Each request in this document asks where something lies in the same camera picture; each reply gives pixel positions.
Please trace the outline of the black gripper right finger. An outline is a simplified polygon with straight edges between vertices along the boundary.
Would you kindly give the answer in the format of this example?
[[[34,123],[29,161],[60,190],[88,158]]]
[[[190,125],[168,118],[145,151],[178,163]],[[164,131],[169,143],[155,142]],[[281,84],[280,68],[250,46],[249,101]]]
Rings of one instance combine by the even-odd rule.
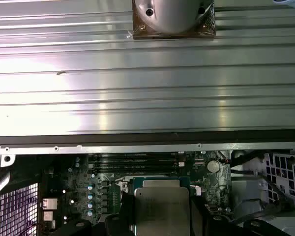
[[[263,220],[245,221],[243,227],[227,219],[216,220],[201,196],[190,198],[192,236],[281,236],[283,231]]]

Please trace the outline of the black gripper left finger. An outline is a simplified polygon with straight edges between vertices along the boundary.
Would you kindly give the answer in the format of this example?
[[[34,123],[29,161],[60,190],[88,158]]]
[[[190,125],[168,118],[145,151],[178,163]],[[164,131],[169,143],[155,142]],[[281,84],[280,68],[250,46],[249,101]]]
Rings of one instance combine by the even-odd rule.
[[[65,236],[133,236],[130,226],[135,222],[135,197],[123,194],[120,211],[110,214],[103,221],[91,224],[87,220],[74,220],[63,227]]]

